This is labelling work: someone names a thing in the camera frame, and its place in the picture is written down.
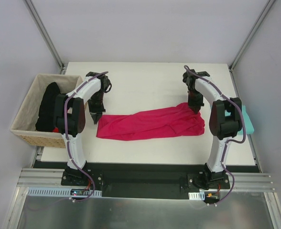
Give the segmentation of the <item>pink t shirt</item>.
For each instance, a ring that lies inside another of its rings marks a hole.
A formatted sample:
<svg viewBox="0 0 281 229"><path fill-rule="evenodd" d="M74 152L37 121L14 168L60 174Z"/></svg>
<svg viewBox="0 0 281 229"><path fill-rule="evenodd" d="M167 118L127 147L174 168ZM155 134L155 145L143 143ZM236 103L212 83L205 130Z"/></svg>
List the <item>pink t shirt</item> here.
<svg viewBox="0 0 281 229"><path fill-rule="evenodd" d="M98 122L96 137L136 141L180 136L200 136L205 121L187 103L131 115L104 115Z"/></svg>

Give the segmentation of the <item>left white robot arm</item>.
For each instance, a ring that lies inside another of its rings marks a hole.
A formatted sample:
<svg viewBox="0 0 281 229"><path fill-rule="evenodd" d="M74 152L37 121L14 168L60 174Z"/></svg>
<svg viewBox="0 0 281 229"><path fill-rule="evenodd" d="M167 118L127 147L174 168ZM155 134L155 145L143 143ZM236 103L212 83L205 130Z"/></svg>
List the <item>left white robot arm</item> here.
<svg viewBox="0 0 281 229"><path fill-rule="evenodd" d="M82 170L86 164L82 145L82 132L86 124L86 109L96 125L106 111L104 94L112 88L108 72L89 72L84 81L73 91L60 94L55 99L54 125L61 133L67 149L67 165L75 169L72 180L79 186L88 182L88 173Z"/></svg>

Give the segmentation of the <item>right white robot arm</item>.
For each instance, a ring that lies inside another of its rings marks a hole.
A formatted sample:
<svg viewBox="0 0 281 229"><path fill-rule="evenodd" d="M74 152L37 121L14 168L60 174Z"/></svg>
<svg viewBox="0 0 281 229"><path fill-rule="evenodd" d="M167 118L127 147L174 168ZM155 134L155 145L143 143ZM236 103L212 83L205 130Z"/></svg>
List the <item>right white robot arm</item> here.
<svg viewBox="0 0 281 229"><path fill-rule="evenodd" d="M207 72L196 72L184 66L183 82L188 89L188 106L198 113L207 100L210 108L209 130L213 143L203 175L203 184L214 188L219 184L219 173L226 171L226 158L232 142L242 144L246 141L246 127L242 114L241 99L229 98L217 87Z"/></svg>

